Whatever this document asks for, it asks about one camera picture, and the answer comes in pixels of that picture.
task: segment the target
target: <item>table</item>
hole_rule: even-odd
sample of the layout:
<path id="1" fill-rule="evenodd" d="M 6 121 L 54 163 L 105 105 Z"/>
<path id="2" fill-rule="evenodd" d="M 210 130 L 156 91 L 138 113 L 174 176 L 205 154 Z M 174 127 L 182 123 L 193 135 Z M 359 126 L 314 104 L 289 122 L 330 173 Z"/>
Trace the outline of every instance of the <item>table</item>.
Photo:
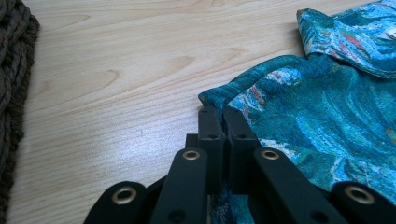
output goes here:
<path id="1" fill-rule="evenodd" d="M 197 94 L 304 55 L 296 11 L 369 1 L 25 0 L 41 23 L 8 223 L 82 223 L 110 186 L 167 174 Z"/>

